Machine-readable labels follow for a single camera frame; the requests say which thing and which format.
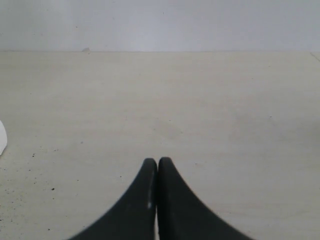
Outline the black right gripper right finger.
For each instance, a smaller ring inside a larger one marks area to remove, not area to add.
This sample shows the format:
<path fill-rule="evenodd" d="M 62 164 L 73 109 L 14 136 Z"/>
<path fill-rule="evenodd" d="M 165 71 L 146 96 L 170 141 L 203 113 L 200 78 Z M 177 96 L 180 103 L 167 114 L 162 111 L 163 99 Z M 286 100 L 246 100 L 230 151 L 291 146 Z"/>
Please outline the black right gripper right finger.
<path fill-rule="evenodd" d="M 189 188 L 173 161 L 162 157 L 157 175 L 161 240 L 250 240 L 212 212 Z"/>

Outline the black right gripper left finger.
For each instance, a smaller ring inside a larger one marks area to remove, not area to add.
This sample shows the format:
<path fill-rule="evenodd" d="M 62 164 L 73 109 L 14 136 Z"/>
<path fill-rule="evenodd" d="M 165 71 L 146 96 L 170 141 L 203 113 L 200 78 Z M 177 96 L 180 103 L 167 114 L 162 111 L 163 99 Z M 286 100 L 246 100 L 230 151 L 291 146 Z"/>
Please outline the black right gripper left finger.
<path fill-rule="evenodd" d="M 146 158 L 121 198 L 72 240 L 154 240 L 157 163 Z"/>

